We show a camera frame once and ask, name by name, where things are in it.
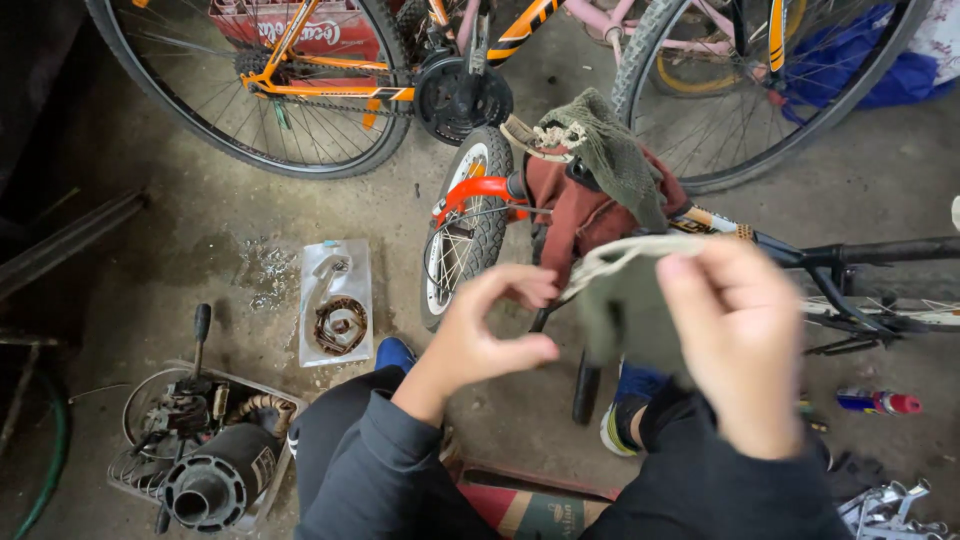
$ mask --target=bicycle chain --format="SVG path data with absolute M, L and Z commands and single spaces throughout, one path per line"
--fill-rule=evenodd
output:
M 300 68 L 300 69 L 316 69 L 316 68 L 317 68 L 317 65 L 314 64 L 314 63 L 298 62 L 298 61 L 290 61 L 290 62 L 286 62 L 286 63 L 284 63 L 284 64 L 281 65 L 281 67 L 285 67 L 285 66 L 290 66 L 290 67 L 293 67 L 293 68 Z M 407 76 L 413 77 L 413 76 L 416 75 L 416 73 L 417 73 L 417 72 L 414 71 L 413 69 L 387 69 L 387 70 L 384 70 L 384 69 L 372 69 L 372 68 L 365 68 L 365 67 L 340 67 L 340 68 L 337 68 L 337 69 L 342 70 L 342 71 L 352 71 L 352 72 L 357 72 L 357 73 L 366 73 L 366 74 L 368 74 L 368 75 L 407 75 Z M 282 101 L 282 102 L 284 102 L 284 103 L 293 103 L 293 104 L 296 104 L 296 105 L 306 105 L 306 106 L 308 106 L 308 107 L 315 107 L 315 108 L 318 108 L 318 109 L 342 110 L 342 111 L 346 111 L 346 112 L 357 112 L 357 113 L 360 113 L 360 114 L 375 114 L 375 115 L 377 115 L 377 116 L 388 116 L 388 117 L 389 117 L 389 116 L 392 116 L 392 117 L 398 117 L 398 118 L 414 118 L 414 117 L 416 117 L 416 115 L 413 114 L 412 112 L 396 112 L 395 110 L 372 110 L 372 109 L 365 109 L 365 108 L 362 108 L 362 107 L 349 107 L 349 106 L 346 106 L 346 105 L 334 105 L 334 104 L 332 104 L 332 103 L 318 103 L 318 102 L 316 102 L 316 101 L 310 101 L 310 100 L 303 99 L 303 98 L 287 97 L 287 96 L 282 95 L 282 94 L 271 94 L 271 93 L 269 93 L 269 92 L 267 93 L 267 95 L 270 96 L 270 99 L 276 99 L 277 101 Z

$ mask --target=hand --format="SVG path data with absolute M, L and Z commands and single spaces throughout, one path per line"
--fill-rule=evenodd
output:
M 462 386 L 560 357 L 557 344 L 545 334 L 500 340 L 484 321 L 501 297 L 528 308 L 546 307 L 558 294 L 554 279 L 552 270 L 500 264 L 458 287 L 437 335 L 394 394 L 393 402 L 414 418 L 439 426 L 446 400 Z
M 662 258 L 657 277 L 720 433 L 752 457 L 797 454 L 802 321 L 793 284 L 753 244 L 719 237 L 695 258 Z

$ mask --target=bicycle wheel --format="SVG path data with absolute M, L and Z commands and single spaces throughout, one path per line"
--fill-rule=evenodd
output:
M 613 104 L 688 193 L 727 189 L 850 112 L 930 4 L 787 0 L 786 61 L 777 80 L 768 67 L 766 0 L 737 4 L 748 42 L 743 55 L 727 34 L 731 0 L 653 0 L 624 50 Z
M 905 332 L 960 331 L 960 282 L 955 274 L 924 270 L 909 263 L 893 267 L 854 266 L 853 270 L 853 287 L 846 299 L 878 322 Z M 809 295 L 801 303 L 808 322 L 849 329 L 849 322 L 837 316 L 836 308 L 806 272 L 789 274 Z
M 514 171 L 510 143 L 496 128 L 473 130 L 460 145 L 450 164 L 438 200 L 455 185 L 474 176 L 507 176 Z M 463 214 L 451 212 L 447 221 L 491 209 L 504 209 L 477 215 L 433 235 L 424 250 L 423 276 L 420 281 L 420 318 L 430 331 L 437 331 L 457 284 L 465 282 L 496 264 L 507 230 L 507 212 L 498 197 L 471 197 Z
M 410 127 L 410 102 L 252 93 L 300 8 L 296 0 L 86 0 L 124 69 L 160 106 L 229 156 L 295 178 L 346 178 L 386 160 Z M 310 87 L 408 86 L 410 72 L 385 0 L 322 3 L 295 38 L 297 54 L 353 61 L 282 61 L 271 81 Z M 382 62 L 386 69 L 364 69 Z

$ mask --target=red cap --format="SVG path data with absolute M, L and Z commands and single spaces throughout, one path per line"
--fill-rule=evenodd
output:
M 916 396 L 909 394 L 893 394 L 890 396 L 890 408 L 900 414 L 909 414 L 911 412 L 921 412 L 924 407 L 920 405 L 920 400 Z

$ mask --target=blue shoe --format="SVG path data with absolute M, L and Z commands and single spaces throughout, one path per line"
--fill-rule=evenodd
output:
M 373 369 L 387 366 L 399 366 L 403 373 L 410 373 L 410 368 L 417 363 L 417 356 L 407 347 L 399 337 L 385 337 L 376 348 L 376 363 Z
M 631 366 L 621 358 L 620 383 L 600 422 L 600 440 L 608 450 L 622 456 L 636 455 L 640 447 L 630 436 L 630 422 L 669 380 L 659 371 Z

